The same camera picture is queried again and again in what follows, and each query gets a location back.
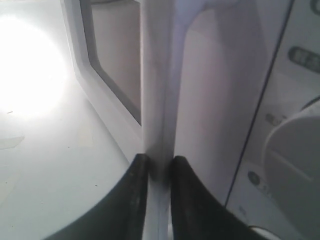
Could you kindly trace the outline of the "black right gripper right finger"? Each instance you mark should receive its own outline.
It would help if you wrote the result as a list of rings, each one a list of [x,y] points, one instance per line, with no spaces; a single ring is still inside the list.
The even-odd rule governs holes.
[[[188,160],[175,156],[170,164],[170,206],[175,240],[259,240],[206,189]]]

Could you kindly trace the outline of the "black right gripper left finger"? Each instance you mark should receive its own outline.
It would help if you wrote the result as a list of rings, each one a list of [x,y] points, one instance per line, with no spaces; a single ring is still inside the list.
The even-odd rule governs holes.
[[[49,240],[141,240],[148,198],[149,157],[136,154],[113,189]]]

